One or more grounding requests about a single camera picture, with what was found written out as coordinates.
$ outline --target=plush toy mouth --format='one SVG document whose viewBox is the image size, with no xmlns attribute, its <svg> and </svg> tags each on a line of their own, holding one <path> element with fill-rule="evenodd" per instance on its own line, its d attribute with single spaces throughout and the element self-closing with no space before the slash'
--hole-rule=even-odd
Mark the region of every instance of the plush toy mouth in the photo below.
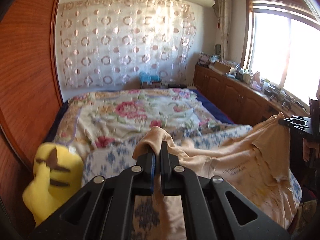
<svg viewBox="0 0 320 240">
<path fill-rule="evenodd" d="M 57 186 L 57 187 L 69 187 L 69 183 L 57 181 L 55 179 L 50 179 L 50 185 Z"/>
</svg>

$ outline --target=silver bolt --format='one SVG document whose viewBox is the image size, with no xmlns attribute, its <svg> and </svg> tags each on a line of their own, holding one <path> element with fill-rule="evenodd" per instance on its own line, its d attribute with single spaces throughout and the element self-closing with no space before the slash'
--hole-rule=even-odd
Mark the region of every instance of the silver bolt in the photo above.
<svg viewBox="0 0 320 240">
<path fill-rule="evenodd" d="M 184 167 L 183 166 L 175 166 L 173 168 L 176 172 L 183 172 L 184 171 Z"/>
<path fill-rule="evenodd" d="M 223 178 L 221 178 L 220 176 L 213 176 L 213 177 L 212 177 L 212 181 L 213 181 L 213 183 L 215 183 L 215 184 L 220 184 L 220 183 L 223 182 Z"/>
<path fill-rule="evenodd" d="M 102 183 L 103 181 L 104 181 L 104 177 L 102 177 L 102 176 L 95 176 L 95 177 L 93 178 L 93 182 L 96 183 L 96 184 L 100 184 L 100 183 Z"/>
<path fill-rule="evenodd" d="M 135 165 L 135 166 L 133 166 L 133 167 L 131 168 L 131 170 L 132 170 L 133 172 L 140 172 L 140 171 L 142 171 L 142 168 L 141 168 L 140 166 L 138 166 L 138 165 Z"/>
</svg>

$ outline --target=beige curtain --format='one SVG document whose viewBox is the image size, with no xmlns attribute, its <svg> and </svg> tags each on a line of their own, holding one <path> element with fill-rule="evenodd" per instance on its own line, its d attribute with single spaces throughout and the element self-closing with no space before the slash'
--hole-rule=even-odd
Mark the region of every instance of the beige curtain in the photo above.
<svg viewBox="0 0 320 240">
<path fill-rule="evenodd" d="M 221 57 L 229 59 L 228 36 L 231 22 L 231 0 L 218 0 L 221 30 Z"/>
</svg>

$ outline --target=cabinet door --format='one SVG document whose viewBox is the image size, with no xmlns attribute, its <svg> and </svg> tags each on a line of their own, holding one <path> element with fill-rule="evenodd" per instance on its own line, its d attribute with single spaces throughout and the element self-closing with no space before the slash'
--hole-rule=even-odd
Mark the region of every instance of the cabinet door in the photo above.
<svg viewBox="0 0 320 240">
<path fill-rule="evenodd" d="M 221 106 L 221 89 L 223 77 L 217 73 L 208 76 L 207 98 L 218 108 Z"/>
<path fill-rule="evenodd" d="M 202 71 L 200 68 L 201 67 L 198 67 L 198 66 L 196 67 L 193 84 L 201 92 L 204 79 L 205 79 L 205 72 Z"/>
<path fill-rule="evenodd" d="M 243 87 L 236 82 L 225 79 L 223 89 L 221 90 L 220 105 L 220 109 L 235 123 L 238 121 L 240 95 L 243 93 Z"/>
<path fill-rule="evenodd" d="M 254 126 L 260 123 L 266 107 L 267 101 L 262 96 L 257 95 L 254 91 L 247 90 L 241 96 L 238 124 Z"/>
</svg>

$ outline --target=patterned curtain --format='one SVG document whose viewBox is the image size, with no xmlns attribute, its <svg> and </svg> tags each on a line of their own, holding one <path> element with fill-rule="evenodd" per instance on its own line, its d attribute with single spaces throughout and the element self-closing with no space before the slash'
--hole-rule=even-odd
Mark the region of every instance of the patterned curtain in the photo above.
<svg viewBox="0 0 320 240">
<path fill-rule="evenodd" d="M 59 5 L 56 23 L 57 67 L 69 88 L 114 88 L 141 71 L 186 80 L 196 24 L 180 0 L 68 2 Z"/>
<path fill-rule="evenodd" d="M 231 22 L 231 0 L 218 0 L 219 20 L 221 30 L 221 57 L 222 60 L 229 59 L 228 36 Z"/>
</svg>

